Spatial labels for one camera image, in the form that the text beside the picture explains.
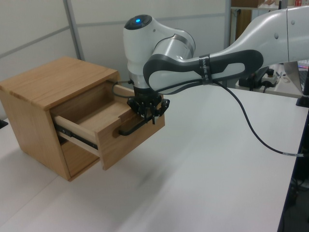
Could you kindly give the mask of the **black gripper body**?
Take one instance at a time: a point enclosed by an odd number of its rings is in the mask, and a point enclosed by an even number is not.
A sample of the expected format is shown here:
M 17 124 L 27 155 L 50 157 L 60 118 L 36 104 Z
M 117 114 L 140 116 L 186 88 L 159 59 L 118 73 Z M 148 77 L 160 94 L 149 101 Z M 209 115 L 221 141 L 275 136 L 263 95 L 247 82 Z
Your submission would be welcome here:
M 156 102 L 159 103 L 161 101 L 161 95 L 150 88 L 137 88 L 134 87 L 135 100 L 138 102 Z

